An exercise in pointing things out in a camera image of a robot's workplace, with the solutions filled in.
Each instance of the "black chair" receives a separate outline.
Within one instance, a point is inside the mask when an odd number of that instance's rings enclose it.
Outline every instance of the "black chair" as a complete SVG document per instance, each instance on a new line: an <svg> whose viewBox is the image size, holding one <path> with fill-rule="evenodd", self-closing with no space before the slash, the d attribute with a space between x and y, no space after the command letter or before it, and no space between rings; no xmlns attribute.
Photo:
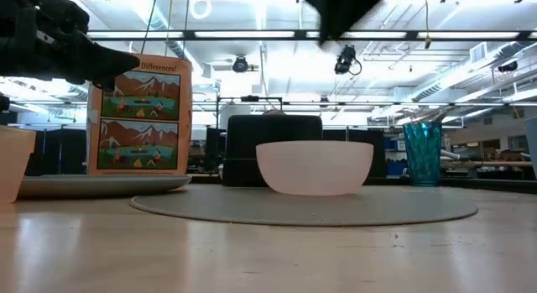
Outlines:
<svg viewBox="0 0 537 293"><path fill-rule="evenodd" d="M322 140L322 121L315 116L232 116L227 124L222 183L225 186L266 186L259 171L260 144Z"/></svg>

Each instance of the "white bowl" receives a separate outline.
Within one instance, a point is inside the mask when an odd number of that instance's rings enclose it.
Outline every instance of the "white bowl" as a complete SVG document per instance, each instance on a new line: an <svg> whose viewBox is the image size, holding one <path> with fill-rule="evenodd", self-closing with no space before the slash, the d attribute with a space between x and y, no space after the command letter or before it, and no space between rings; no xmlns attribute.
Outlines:
<svg viewBox="0 0 537 293"><path fill-rule="evenodd" d="M293 141L261 144L258 165L277 192L302 196L356 193L373 162L373 146L337 141Z"/></svg>

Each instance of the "fluorescent light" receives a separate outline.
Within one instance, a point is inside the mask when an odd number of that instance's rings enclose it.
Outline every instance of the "fluorescent light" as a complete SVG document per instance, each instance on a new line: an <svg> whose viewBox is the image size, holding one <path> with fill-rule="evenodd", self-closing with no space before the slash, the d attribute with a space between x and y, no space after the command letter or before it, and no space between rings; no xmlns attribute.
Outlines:
<svg viewBox="0 0 537 293"><path fill-rule="evenodd" d="M515 38L519 32L429 32L432 39L495 39ZM418 38L426 38L427 32L419 32Z"/></svg>
<svg viewBox="0 0 537 293"><path fill-rule="evenodd" d="M492 110L491 108L485 108L485 109L482 109L482 110L478 110L476 112L470 112L466 116L464 116L464 118L476 117L476 116L479 116L482 113L489 112L491 110Z"/></svg>
<svg viewBox="0 0 537 293"><path fill-rule="evenodd" d="M401 102L401 105L406 106L418 106L418 107L444 107L450 105L449 103L437 103L437 102Z"/></svg>
<svg viewBox="0 0 537 293"><path fill-rule="evenodd" d="M39 123L39 124L24 124L24 123L10 123L8 124L9 127L24 127L24 126L30 126L30 127L61 127L64 124L58 124L58 123Z"/></svg>
<svg viewBox="0 0 537 293"><path fill-rule="evenodd" d="M486 90L482 90L482 91L479 91L479 92L473 92L471 94L465 95L464 97L460 97L460 98L456 99L455 102L467 102L467 101L475 100L475 99L479 98L480 96L483 96L483 95L485 95L487 93L489 93L489 91L486 91Z"/></svg>
<svg viewBox="0 0 537 293"><path fill-rule="evenodd" d="M196 3L205 4L205 10L203 11L203 13L198 13L196 11ZM211 0L190 0L189 10L190 10L190 15L192 15L194 19L199 20L199 19L207 18L212 12Z"/></svg>
<svg viewBox="0 0 537 293"><path fill-rule="evenodd" d="M319 38L319 32L306 32L307 38ZM406 37L406 32L377 32L377 31L361 31L361 32L347 32L344 33L342 38L356 38L356 39L402 39Z"/></svg>
<svg viewBox="0 0 537 293"><path fill-rule="evenodd" d="M357 125L352 126L352 128L402 128L403 125ZM464 126L442 126L443 129L461 129L464 128Z"/></svg>
<svg viewBox="0 0 537 293"><path fill-rule="evenodd" d="M307 38L319 38L319 32L306 32L305 36Z"/></svg>
<svg viewBox="0 0 537 293"><path fill-rule="evenodd" d="M9 107L13 107L13 108L18 108L18 109L23 109L23 110L26 110L26 111L30 111L30 112L39 112L39 113L48 113L49 111L42 108L42 107L39 107L37 105L33 105L33 104L26 104L25 106L24 105L18 105L18 104L10 104Z"/></svg>
<svg viewBox="0 0 537 293"><path fill-rule="evenodd" d="M95 31L88 32L87 36L90 39L94 38L145 38L145 32L142 31ZM147 38L183 38L183 32L166 32L166 31L148 31Z"/></svg>
<svg viewBox="0 0 537 293"><path fill-rule="evenodd" d="M17 105L27 105L27 104L36 104L36 105L87 105L87 102L78 101L78 102L69 102L69 101L14 101L13 104Z"/></svg>
<svg viewBox="0 0 537 293"><path fill-rule="evenodd" d="M406 37L406 32L373 32L373 31L362 31L362 32L347 32L344 33L342 38L357 38L357 39L391 39L391 38L404 38Z"/></svg>
<svg viewBox="0 0 537 293"><path fill-rule="evenodd" d="M194 32L198 38L292 38L292 31L213 31Z"/></svg>
<svg viewBox="0 0 537 293"><path fill-rule="evenodd" d="M509 105L512 107L537 107L537 102L515 102Z"/></svg>
<svg viewBox="0 0 537 293"><path fill-rule="evenodd" d="M458 106L458 107L500 107L500 106L503 106L503 103L499 103L499 102L493 102L493 103L462 102L462 103L455 103L455 106Z"/></svg>
<svg viewBox="0 0 537 293"><path fill-rule="evenodd" d="M455 121L457 120L458 118L460 118L459 116L449 116L449 117L445 117L442 122L443 123L448 123L448 122L451 122L451 121Z"/></svg>
<svg viewBox="0 0 537 293"><path fill-rule="evenodd" d="M502 102L515 102L515 101L520 101L520 100L524 100L524 99L536 97L536 96L537 96L537 88L531 89L528 91L523 91L523 92L515 92L513 95L502 99Z"/></svg>

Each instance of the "cable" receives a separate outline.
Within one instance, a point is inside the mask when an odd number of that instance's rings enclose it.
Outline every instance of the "cable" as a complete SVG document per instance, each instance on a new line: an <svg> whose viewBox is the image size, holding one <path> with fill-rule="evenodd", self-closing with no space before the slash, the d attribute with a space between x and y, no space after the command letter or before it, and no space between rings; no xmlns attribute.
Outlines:
<svg viewBox="0 0 537 293"><path fill-rule="evenodd" d="M349 74L353 75L353 76L358 76L360 74L362 74L362 70L363 70L363 67L362 67L362 63L360 63L360 61L358 61L356 58L354 58L354 60L356 61L356 63L358 63L358 65L360 66L360 71L358 73L353 73L351 71L349 71Z"/></svg>
<svg viewBox="0 0 537 293"><path fill-rule="evenodd" d="M188 12L190 7L190 0L186 0L186 12L185 12L185 29L183 31L186 31L186 27L188 26ZM183 56L181 58L185 58L185 50L186 50L186 39L183 40Z"/></svg>
<svg viewBox="0 0 537 293"><path fill-rule="evenodd" d="M425 0L425 30L429 37L429 0Z"/></svg>
<svg viewBox="0 0 537 293"><path fill-rule="evenodd" d="M425 36L425 49L430 48L432 39L429 37L429 0L425 0L425 30L427 35Z"/></svg>
<svg viewBox="0 0 537 293"><path fill-rule="evenodd" d="M166 32L166 41L165 43L168 44L168 38L169 38L169 27L171 26L171 10L172 10L172 3L174 0L169 0L169 11L168 11L168 32ZM164 57L168 56L168 45L164 48Z"/></svg>
<svg viewBox="0 0 537 293"><path fill-rule="evenodd" d="M151 14L149 15L148 27L145 29L145 37L143 38L142 51L145 49L145 42L148 40L149 29L151 29L151 21L153 20L154 7L157 5L157 0L153 0L153 7L151 8Z"/></svg>

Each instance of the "mountain drawing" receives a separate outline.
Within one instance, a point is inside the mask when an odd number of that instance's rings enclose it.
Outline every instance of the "mountain drawing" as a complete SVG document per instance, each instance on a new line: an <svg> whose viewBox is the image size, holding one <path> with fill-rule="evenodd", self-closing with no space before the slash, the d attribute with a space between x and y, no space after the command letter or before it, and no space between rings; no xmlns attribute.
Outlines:
<svg viewBox="0 0 537 293"><path fill-rule="evenodd" d="M176 147L177 133L173 131L158 130L149 126L143 132L134 128L125 128L120 121L102 123L100 148L159 145Z"/></svg>
<svg viewBox="0 0 537 293"><path fill-rule="evenodd" d="M179 100L180 87L174 82L161 81L160 76L174 75L158 75L137 78L133 74L116 77L116 90L119 90L125 97L167 97Z"/></svg>

